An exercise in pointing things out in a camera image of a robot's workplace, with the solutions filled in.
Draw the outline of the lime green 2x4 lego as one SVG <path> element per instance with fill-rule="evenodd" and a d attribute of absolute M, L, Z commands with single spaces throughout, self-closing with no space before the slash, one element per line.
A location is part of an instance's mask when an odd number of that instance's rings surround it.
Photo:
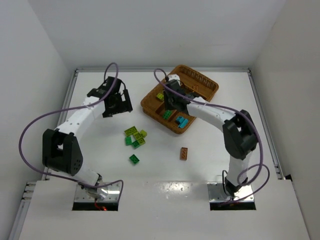
<path fill-rule="evenodd" d="M 126 129 L 124 131 L 124 133 L 125 133 L 126 137 L 129 137 L 129 136 L 133 135 L 134 133 L 136 133 L 137 131 L 138 131 L 137 128 L 135 126 L 132 126 L 132 127 L 128 128 L 128 129 Z"/>

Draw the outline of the teal 2x4 lego brick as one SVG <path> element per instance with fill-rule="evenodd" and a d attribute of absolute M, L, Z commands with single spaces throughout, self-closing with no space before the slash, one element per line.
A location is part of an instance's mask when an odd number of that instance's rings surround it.
<path fill-rule="evenodd" d="M 185 118 L 185 119 L 178 125 L 178 127 L 179 127 L 180 129 L 183 129 L 183 128 L 188 124 L 188 122 L 189 122 L 189 120 Z"/>

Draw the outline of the lime 2x3 lego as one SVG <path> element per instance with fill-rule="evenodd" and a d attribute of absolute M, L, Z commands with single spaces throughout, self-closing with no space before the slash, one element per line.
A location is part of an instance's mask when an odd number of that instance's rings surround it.
<path fill-rule="evenodd" d="M 158 93 L 158 94 L 156 95 L 156 98 L 157 98 L 158 100 L 160 100 L 160 101 L 164 101 L 164 95 L 163 95 L 162 93 Z"/>

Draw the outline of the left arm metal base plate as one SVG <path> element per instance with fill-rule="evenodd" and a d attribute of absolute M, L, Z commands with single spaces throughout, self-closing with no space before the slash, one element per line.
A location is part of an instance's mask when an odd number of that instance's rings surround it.
<path fill-rule="evenodd" d="M 119 200 L 122 183 L 117 182 L 100 188 L 87 188 L 76 186 L 74 202 L 75 203 L 116 203 Z"/>

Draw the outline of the small green lego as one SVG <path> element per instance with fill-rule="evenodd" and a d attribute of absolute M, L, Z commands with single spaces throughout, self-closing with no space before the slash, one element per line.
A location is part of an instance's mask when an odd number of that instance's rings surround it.
<path fill-rule="evenodd" d="M 136 141 L 134 141 L 134 142 L 132 142 L 132 147 L 134 148 L 134 149 L 137 149 L 139 146 L 140 146 L 140 143 L 136 140 Z"/>

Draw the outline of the lime square lego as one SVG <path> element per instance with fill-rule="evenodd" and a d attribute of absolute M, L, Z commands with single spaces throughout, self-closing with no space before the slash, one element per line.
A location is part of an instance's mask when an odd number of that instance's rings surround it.
<path fill-rule="evenodd" d="M 141 146 L 146 143 L 146 141 L 145 141 L 145 139 L 143 137 L 138 138 L 137 141 L 138 141 L 139 145 L 141 145 Z"/>

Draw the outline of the small lime lego top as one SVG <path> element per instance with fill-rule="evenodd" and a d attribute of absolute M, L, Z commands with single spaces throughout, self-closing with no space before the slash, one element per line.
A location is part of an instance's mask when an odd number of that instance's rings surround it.
<path fill-rule="evenodd" d="M 143 138 L 145 138 L 147 136 L 147 132 L 145 130 L 141 130 L 140 134 Z"/>

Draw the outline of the small teal square lego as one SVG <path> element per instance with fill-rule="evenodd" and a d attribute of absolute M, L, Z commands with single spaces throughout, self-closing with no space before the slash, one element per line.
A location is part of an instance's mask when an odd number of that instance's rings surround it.
<path fill-rule="evenodd" d="M 184 121 L 184 117 L 183 116 L 178 116 L 177 118 L 176 118 L 176 120 L 175 120 L 175 122 L 178 124 L 178 125 L 180 125 L 183 121 Z"/>

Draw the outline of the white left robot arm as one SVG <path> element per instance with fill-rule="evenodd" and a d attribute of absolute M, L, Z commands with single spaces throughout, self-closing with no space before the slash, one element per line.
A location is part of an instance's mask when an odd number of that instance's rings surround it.
<path fill-rule="evenodd" d="M 56 129 L 47 129 L 42 135 L 43 165 L 73 177 L 95 200 L 104 200 L 108 189 L 103 186 L 102 176 L 84 163 L 79 142 L 97 118 L 109 118 L 133 110 L 125 86 L 121 79 L 109 76 L 86 95 L 80 109 Z"/>

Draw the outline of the green square lego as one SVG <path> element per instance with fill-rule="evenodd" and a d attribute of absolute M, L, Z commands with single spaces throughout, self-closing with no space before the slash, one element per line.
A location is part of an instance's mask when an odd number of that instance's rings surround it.
<path fill-rule="evenodd" d="M 164 120 L 167 120 L 171 116 L 171 114 L 172 114 L 171 110 L 166 110 L 162 117 Z"/>
<path fill-rule="evenodd" d="M 131 138 L 131 136 L 126 136 L 125 139 L 124 139 L 124 141 L 125 141 L 125 145 L 126 145 L 126 146 L 132 145 L 132 138 Z"/>

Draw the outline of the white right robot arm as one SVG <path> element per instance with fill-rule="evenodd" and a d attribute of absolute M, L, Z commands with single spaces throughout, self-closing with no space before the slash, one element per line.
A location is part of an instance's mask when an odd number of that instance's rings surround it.
<path fill-rule="evenodd" d="M 198 93 L 186 93 L 180 86 L 180 77 L 170 74 L 165 77 L 163 91 L 165 108 L 177 110 L 188 116 L 200 118 L 223 133 L 224 146 L 230 155 L 227 175 L 223 178 L 224 189 L 232 197 L 248 181 L 244 170 L 248 169 L 252 152 L 258 140 L 253 128 L 238 113 L 212 107 Z"/>

